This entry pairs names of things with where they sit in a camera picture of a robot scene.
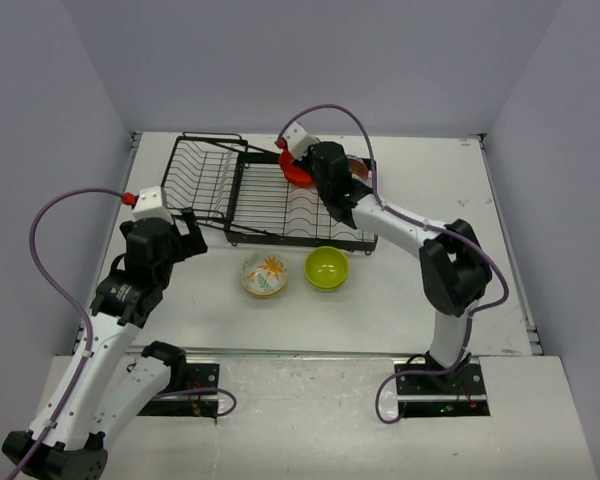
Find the yellow sun pattern bowl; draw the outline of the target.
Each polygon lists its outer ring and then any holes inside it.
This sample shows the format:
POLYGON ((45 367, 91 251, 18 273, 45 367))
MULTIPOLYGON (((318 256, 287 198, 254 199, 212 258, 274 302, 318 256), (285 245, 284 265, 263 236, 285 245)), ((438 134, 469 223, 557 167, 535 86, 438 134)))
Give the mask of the yellow sun pattern bowl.
POLYGON ((265 291, 261 288, 255 288, 254 286, 249 286, 249 285, 245 285, 243 286, 244 290, 249 293, 251 296, 255 297, 255 298, 271 298, 274 297, 280 293, 282 293, 286 286, 282 285, 282 286, 278 286, 270 291, 265 291))

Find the brown red patterned bowl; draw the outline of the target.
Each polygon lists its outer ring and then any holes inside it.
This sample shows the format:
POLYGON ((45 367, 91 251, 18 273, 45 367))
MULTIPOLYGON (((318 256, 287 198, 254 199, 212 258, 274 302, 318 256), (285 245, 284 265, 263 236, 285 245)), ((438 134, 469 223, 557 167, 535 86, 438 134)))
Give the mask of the brown red patterned bowl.
POLYGON ((348 156, 347 165, 352 175, 358 177, 362 181, 366 181, 368 179, 369 167, 362 159, 355 156, 348 156))

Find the white floral pattern bowl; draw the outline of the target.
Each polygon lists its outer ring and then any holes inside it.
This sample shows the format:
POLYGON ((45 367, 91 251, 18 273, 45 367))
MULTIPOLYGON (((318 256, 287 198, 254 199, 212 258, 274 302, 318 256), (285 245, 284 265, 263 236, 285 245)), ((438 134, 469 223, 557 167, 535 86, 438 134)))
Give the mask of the white floral pattern bowl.
POLYGON ((242 287, 249 285, 270 291, 278 286, 287 285, 289 265, 287 260, 277 253, 254 251, 243 259, 239 278, 242 287))

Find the orange bowl front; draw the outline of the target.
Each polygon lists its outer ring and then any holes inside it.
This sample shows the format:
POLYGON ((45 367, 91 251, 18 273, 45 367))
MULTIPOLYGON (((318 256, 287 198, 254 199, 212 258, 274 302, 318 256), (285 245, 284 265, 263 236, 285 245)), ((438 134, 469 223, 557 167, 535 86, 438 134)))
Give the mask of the orange bowl front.
POLYGON ((293 164, 293 157, 287 150, 283 150, 280 153, 278 165, 284 178, 290 184, 301 188, 311 188, 314 186, 311 176, 300 167, 293 164))

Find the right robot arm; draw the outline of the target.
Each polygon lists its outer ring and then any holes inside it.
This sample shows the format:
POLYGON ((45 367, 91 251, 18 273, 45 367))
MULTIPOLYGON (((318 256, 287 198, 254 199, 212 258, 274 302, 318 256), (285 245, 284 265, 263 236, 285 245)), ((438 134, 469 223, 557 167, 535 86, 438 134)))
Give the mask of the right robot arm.
POLYGON ((379 202, 372 188, 351 172, 338 143, 312 142, 289 154, 293 164, 311 177, 332 219, 387 240, 418 260, 435 322, 425 367, 409 373, 426 377, 436 392, 451 391, 469 362, 473 316, 493 278, 472 227, 461 220, 430 223, 379 202))

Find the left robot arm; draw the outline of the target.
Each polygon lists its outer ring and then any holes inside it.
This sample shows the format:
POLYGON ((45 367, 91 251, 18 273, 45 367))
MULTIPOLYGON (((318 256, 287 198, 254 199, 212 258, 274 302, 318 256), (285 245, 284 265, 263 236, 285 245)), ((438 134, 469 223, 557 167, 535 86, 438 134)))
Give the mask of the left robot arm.
POLYGON ((154 398, 181 390, 185 353, 155 341, 111 394, 114 368, 163 299, 173 267, 206 252, 195 214, 136 216, 120 227, 126 250, 96 288, 85 330, 68 369, 46 406, 24 431, 12 431, 2 451, 16 473, 35 479, 98 479, 109 449, 154 398))

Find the lime green bowl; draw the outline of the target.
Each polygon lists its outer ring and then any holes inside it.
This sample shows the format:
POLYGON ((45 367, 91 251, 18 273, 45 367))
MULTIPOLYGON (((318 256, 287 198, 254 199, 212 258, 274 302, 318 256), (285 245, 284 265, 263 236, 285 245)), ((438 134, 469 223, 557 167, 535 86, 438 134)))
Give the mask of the lime green bowl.
POLYGON ((347 279, 347 276, 342 278, 306 277, 306 280, 314 289, 322 292, 331 292, 339 289, 346 283, 347 279))
POLYGON ((304 275, 314 278, 342 278, 349 276, 349 262, 339 249, 323 246, 314 249, 305 260, 304 275))

